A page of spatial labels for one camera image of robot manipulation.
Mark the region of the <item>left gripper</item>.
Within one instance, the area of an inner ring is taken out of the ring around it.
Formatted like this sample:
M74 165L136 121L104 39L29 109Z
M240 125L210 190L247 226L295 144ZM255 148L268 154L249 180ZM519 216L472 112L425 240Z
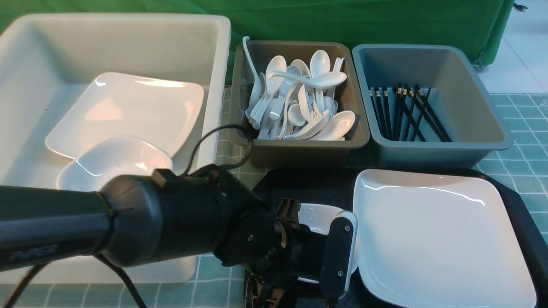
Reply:
M216 169L223 239L213 253L227 267L249 272L247 308L277 308L300 277L319 279L322 295L339 300L349 289L355 250L355 217L336 216L327 236L299 220L301 203L284 198L278 206L263 201L230 172Z

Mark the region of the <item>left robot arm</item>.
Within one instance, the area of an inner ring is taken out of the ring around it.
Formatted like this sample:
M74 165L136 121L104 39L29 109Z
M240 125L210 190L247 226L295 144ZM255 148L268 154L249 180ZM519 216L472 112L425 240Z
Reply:
M258 307L300 277L321 282L325 236L298 223L298 205L274 209L231 172L158 169L122 175L98 192L1 187L1 271L29 267L4 307L61 259L92 255L123 280L123 268L213 253L262 282Z

